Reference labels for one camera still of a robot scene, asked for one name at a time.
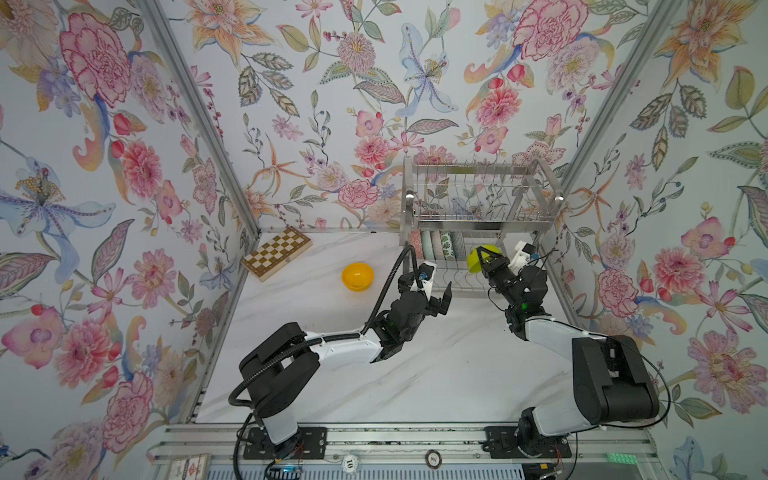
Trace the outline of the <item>dark blue floral bowl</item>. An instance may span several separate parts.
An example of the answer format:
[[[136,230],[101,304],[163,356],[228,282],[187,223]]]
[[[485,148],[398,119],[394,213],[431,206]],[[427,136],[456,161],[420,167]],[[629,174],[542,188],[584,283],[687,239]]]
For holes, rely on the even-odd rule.
[[[465,261],[467,259],[466,242],[464,235],[460,231],[454,231],[451,233],[453,247],[456,255],[456,259],[459,261]]]

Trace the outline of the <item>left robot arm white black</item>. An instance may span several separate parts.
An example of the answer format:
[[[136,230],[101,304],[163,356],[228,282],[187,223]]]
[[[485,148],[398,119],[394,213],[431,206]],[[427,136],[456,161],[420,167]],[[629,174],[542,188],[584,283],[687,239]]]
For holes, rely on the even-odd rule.
[[[228,403],[249,409],[272,446],[297,439],[292,404],[318,370],[385,361],[413,340],[425,318],[448,313],[452,285],[434,297],[435,271],[425,262],[401,275],[399,298],[387,310],[379,298],[373,316],[357,330],[324,334],[306,332],[296,322],[281,326],[240,362],[242,381]]]

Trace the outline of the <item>pink striped ceramic bowl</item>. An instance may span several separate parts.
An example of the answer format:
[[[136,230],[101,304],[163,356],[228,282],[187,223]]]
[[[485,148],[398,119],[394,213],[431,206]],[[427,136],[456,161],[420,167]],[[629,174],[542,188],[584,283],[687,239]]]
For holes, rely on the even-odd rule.
[[[442,249],[442,241],[441,241],[441,235],[438,230],[431,230],[430,231],[430,239],[432,242],[434,257],[436,260],[443,260],[444,254]]]

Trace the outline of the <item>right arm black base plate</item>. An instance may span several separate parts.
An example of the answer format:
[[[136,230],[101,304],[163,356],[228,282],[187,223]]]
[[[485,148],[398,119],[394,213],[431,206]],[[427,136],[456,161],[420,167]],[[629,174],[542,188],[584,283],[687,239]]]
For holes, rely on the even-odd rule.
[[[515,425],[487,426],[484,452],[492,459],[570,459],[572,450],[564,436],[542,436],[534,427],[520,430]]]

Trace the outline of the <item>pale green ceramic bowl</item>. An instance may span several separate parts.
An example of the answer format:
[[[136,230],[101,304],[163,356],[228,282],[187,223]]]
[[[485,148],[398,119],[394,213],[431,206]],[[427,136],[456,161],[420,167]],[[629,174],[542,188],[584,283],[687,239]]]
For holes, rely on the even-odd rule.
[[[435,253],[434,253],[433,242],[431,239],[431,233],[429,230],[421,231],[421,244],[422,244],[422,253],[423,253],[424,259],[434,260]]]

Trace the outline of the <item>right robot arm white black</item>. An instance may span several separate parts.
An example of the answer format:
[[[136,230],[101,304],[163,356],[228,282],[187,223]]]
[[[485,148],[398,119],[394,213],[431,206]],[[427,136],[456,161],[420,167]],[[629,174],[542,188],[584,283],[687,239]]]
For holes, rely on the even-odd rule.
[[[536,265],[533,253],[531,244],[521,242],[513,258],[487,245],[468,257],[470,270],[480,272],[507,301],[504,314],[511,333],[571,362],[571,392],[521,413],[518,449],[533,457],[571,434],[657,417],[658,393],[635,342],[624,335],[592,333],[548,314],[543,308],[547,272]]]

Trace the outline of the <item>lime green plastic bowl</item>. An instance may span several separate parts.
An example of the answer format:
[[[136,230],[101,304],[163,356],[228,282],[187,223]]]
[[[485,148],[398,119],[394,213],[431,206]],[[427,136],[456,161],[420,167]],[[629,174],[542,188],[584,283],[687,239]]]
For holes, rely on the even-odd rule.
[[[467,268],[470,273],[477,274],[482,271],[482,266],[497,258],[501,258],[503,252],[495,245],[480,245],[471,250],[467,256]]]

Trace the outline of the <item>orange yellow plastic bowl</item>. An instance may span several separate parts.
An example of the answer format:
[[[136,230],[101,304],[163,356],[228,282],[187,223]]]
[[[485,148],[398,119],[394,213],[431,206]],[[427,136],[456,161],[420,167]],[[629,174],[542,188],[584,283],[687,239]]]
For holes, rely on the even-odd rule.
[[[374,279],[375,272],[373,268],[363,262],[349,264],[341,273],[343,285],[353,292],[367,290],[372,285]]]

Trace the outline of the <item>green leaf pattern bowl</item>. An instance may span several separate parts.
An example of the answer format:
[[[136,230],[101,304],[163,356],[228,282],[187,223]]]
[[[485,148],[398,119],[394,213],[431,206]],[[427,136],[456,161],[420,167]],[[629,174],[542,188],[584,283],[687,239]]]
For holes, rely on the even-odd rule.
[[[446,260],[455,260],[456,253],[451,233],[449,231],[441,231],[440,240],[443,257]]]

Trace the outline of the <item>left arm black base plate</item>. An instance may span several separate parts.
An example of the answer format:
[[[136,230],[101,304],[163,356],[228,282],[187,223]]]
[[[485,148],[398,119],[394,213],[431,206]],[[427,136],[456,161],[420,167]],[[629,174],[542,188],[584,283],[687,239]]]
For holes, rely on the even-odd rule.
[[[328,429],[299,427],[291,438],[275,444],[262,428],[251,428],[242,457],[245,460],[322,460],[327,447]]]

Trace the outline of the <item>two-tier steel dish rack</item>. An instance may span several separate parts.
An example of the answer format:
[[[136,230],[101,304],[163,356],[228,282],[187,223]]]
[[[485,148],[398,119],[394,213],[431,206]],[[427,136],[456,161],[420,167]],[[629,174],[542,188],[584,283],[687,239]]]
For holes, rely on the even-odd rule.
[[[426,163],[403,160],[400,194],[402,246],[413,230],[460,231],[467,256],[472,249],[495,245],[511,256],[514,240],[537,243],[554,225],[564,195],[554,171],[544,160],[519,163]],[[435,285],[452,283],[459,297],[480,297],[488,289],[482,275],[465,261],[428,260],[437,264]]]

